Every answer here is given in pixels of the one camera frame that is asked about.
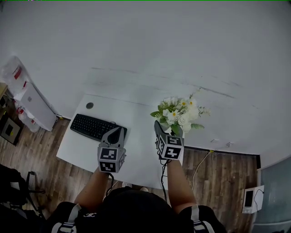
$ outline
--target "black keyboard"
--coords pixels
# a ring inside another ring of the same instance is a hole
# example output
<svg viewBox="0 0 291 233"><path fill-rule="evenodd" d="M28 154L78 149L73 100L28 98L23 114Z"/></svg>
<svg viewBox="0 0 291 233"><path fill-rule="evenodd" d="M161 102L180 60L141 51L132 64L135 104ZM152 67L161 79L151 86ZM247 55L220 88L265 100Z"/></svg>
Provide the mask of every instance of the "black keyboard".
<svg viewBox="0 0 291 233"><path fill-rule="evenodd" d="M89 137L96 141L101 141L103 135L108 132L109 130L121 127L116 125L112 122L106 122L94 117L85 116L81 114L77 114L71 124L71 130L82 134L86 137ZM124 138L126 136L127 129L124 128ZM108 139L110 143L115 144L118 142L119 139L120 130L116 131L111 135L111 137Z"/></svg>

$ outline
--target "person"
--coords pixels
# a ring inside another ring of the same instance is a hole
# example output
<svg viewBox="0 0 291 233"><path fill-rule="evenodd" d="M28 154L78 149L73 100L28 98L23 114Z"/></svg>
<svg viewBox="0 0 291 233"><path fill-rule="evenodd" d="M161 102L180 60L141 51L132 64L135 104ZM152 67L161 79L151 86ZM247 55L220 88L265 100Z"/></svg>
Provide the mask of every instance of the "person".
<svg viewBox="0 0 291 233"><path fill-rule="evenodd" d="M199 220L208 222L215 233L226 233L211 208L197 206L180 162L172 160L167 167L168 196L171 205L159 196L145 192L146 188L142 188L145 191L133 190L129 186L112 190L103 200L108 174L96 169L75 202L60 203L41 232L62 232L52 230L57 223L66 224L73 207L79 204L81 210L74 223L78 233L153 230L195 232L192 218L194 212L197 214L197 210Z"/></svg>

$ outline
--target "white desk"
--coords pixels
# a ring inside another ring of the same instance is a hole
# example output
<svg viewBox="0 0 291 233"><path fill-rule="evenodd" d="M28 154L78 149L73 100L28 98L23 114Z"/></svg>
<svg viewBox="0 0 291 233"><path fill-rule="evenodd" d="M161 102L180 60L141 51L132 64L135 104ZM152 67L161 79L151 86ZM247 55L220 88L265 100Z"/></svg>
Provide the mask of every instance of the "white desk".
<svg viewBox="0 0 291 233"><path fill-rule="evenodd" d="M92 109L86 109L88 102L94 103ZM153 111L156 111L156 107L84 95L73 119L79 113L108 122L116 122L117 125L126 127L124 148L127 157L121 170L113 174L114 178L136 185L161 189L162 166L155 145L155 119L150 116ZM72 121L65 132L57 157L94 172L98 167L97 148L99 142L72 131L70 129L71 123ZM164 186L167 189L167 177L164 177Z"/></svg>

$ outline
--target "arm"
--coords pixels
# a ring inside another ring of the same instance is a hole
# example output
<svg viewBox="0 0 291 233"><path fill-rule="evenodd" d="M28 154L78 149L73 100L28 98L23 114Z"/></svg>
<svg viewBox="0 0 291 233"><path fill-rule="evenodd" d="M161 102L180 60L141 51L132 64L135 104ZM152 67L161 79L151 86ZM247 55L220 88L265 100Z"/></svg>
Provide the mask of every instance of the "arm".
<svg viewBox="0 0 291 233"><path fill-rule="evenodd" d="M99 168L91 176L89 182L79 193L74 203L94 212L102 203L107 186L108 174L100 172Z"/></svg>
<svg viewBox="0 0 291 233"><path fill-rule="evenodd" d="M196 200L180 161L172 160L167 166L169 200L174 211L180 213L183 209L196 205Z"/></svg>

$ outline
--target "electrical outlet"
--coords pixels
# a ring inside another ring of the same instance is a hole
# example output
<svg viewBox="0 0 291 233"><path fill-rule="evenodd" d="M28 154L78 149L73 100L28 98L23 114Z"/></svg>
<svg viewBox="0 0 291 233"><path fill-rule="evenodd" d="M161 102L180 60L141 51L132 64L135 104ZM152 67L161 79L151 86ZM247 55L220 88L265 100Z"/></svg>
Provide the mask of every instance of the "electrical outlet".
<svg viewBox="0 0 291 233"><path fill-rule="evenodd" d="M210 142L212 142L212 143L218 143L219 142L219 139L212 139Z"/></svg>
<svg viewBox="0 0 291 233"><path fill-rule="evenodd" d="M231 147L233 144L234 144L234 142L228 142L228 143L226 144L226 147Z"/></svg>

